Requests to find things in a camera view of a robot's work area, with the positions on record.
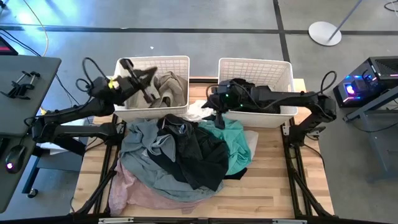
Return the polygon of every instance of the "white laundry basket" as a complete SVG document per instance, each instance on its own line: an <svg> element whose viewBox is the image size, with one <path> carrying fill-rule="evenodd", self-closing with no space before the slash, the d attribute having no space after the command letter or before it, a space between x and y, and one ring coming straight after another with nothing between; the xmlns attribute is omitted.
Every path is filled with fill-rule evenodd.
<svg viewBox="0 0 398 224"><path fill-rule="evenodd" d="M221 58L218 63L218 83L243 78L256 86L268 85L272 91L294 91L292 65L275 60ZM243 126L277 128L297 114L295 106L281 106L280 114L229 111L228 119L238 120Z"/></svg>
<svg viewBox="0 0 398 224"><path fill-rule="evenodd" d="M174 74L186 79L187 81L187 104L184 106L176 106L169 108L137 108L128 109L128 102L125 106L115 105L115 114L126 122L130 122L136 118L161 118L169 113L174 115L184 114L188 110L189 102L189 68L190 59L187 56L159 56L159 57L131 57L129 58L134 64L134 69L146 69L150 67L157 67L156 73L173 72ZM116 62L114 75L125 77L128 74L127 70L123 69L119 63Z"/></svg>

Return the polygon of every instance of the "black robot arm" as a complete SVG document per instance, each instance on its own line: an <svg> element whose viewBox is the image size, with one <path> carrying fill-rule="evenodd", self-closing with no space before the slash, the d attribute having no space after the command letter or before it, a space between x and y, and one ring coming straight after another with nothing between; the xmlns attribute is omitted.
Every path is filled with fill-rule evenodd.
<svg viewBox="0 0 398 224"><path fill-rule="evenodd" d="M98 137L109 146L119 143L123 136L117 132L113 123L103 123L99 126L61 124L89 116L111 115L114 112L114 104L123 105L130 96L140 90L148 103L153 100L146 88L150 85L157 68L133 70L133 64L129 59L122 59L120 63L130 76L117 77L114 80L98 77L87 86L90 99L84 105L55 110L36 118L31 128L33 139L38 143L52 142L79 155L84 155L85 145L73 137Z"/></svg>
<svg viewBox="0 0 398 224"><path fill-rule="evenodd" d="M336 103L329 96L314 92L291 93L271 91L268 86L254 86L242 79L221 82L212 89L212 95L202 106L216 111L215 125L224 129L222 113L229 110L258 110L263 113L275 113L280 106L303 106L311 111L311 115L298 125L289 129L289 142L304 145L305 135L314 130L320 123L329 123L336 119Z"/></svg>

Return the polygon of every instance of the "pink cloth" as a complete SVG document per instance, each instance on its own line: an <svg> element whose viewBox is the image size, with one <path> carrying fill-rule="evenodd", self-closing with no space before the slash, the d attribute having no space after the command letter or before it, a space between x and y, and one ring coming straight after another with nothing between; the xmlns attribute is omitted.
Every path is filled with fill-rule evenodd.
<svg viewBox="0 0 398 224"><path fill-rule="evenodd" d="M127 203L153 209L182 208L182 213L187 214L191 213L202 201L176 202L160 196L126 170L120 161L118 161L115 171L117 174L113 177L109 195L109 207L112 215L119 215Z"/></svg>

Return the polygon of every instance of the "clothing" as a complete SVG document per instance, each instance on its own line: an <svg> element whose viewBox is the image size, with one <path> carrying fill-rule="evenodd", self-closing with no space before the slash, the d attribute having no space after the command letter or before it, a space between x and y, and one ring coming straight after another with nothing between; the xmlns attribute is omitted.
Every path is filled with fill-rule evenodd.
<svg viewBox="0 0 398 224"><path fill-rule="evenodd" d="M246 139L246 142L248 143L248 146L250 148L251 159L253 160L254 153L257 147L257 141L259 139L259 133L255 131L244 131L243 133L244 138Z"/></svg>
<svg viewBox="0 0 398 224"><path fill-rule="evenodd" d="M243 170L237 172L233 175L226 175L224 180L240 180L242 179L243 175L248 171L248 168L244 168Z"/></svg>
<svg viewBox="0 0 398 224"><path fill-rule="evenodd" d="M121 163L115 168L117 174L113 177L109 193L109 208L112 215L119 215L127 204L153 209L178 209L188 214L201 202L177 202L160 196L137 179Z"/></svg>
<svg viewBox="0 0 398 224"><path fill-rule="evenodd" d="M202 118L213 114L211 108L201 108L206 103L206 100L196 100L194 103L189 105L188 111L180 115L183 119L191 122L203 121Z"/></svg>
<svg viewBox="0 0 398 224"><path fill-rule="evenodd" d="M161 196L179 202L195 202L213 196L223 188L220 183L216 192L207 187L193 190L183 182L178 182L173 175L158 166L148 153L172 151L173 137L158 138L157 119L146 121L137 118L127 126L129 134L122 141L119 155L121 164L133 173L143 184Z"/></svg>
<svg viewBox="0 0 398 224"><path fill-rule="evenodd" d="M158 127L161 129L159 137L170 134L174 137L176 162L165 155L148 156L177 181L190 184L192 189L205 186L216 191L228 170L226 142L173 114L161 118Z"/></svg>
<svg viewBox="0 0 398 224"><path fill-rule="evenodd" d="M244 138L243 125L239 121L232 121L223 117L225 129L215 127L214 121L206 121L198 124L213 133L217 138L226 141L228 151L229 169L226 175L236 174L251 163L250 148Z"/></svg>
<svg viewBox="0 0 398 224"><path fill-rule="evenodd" d="M156 73L154 84L159 91L160 98L154 100L150 108L185 106L187 104L188 82L182 77L173 72Z"/></svg>

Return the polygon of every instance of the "computer mouse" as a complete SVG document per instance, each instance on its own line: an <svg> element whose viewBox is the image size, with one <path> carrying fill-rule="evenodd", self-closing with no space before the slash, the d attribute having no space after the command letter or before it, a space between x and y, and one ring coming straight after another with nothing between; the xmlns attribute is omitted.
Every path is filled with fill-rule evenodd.
<svg viewBox="0 0 398 224"><path fill-rule="evenodd" d="M11 148L11 151L6 157L6 170L10 174L18 173L24 163L25 146L17 145Z"/></svg>

